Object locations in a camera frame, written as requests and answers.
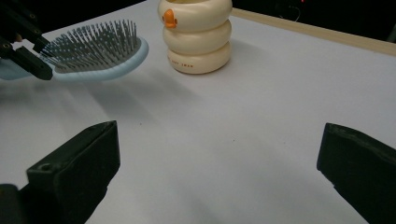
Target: white tabletop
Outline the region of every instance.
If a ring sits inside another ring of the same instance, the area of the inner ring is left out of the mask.
[[[150,51],[131,74],[0,81],[0,183],[23,187],[31,165],[116,120],[121,167],[88,223],[366,223],[316,162],[326,122],[396,147],[396,57],[231,17],[231,60],[183,75],[158,2],[83,22],[136,22]]]

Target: stacked ring container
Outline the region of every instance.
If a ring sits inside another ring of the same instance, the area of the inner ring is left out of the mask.
[[[231,58],[231,0],[161,0],[158,15],[169,63],[179,72],[206,74]]]

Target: hairbrush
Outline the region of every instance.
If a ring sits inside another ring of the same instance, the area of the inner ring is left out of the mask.
[[[102,81],[136,69],[149,54],[132,21],[110,21],[72,29],[50,41],[39,57],[60,81]]]

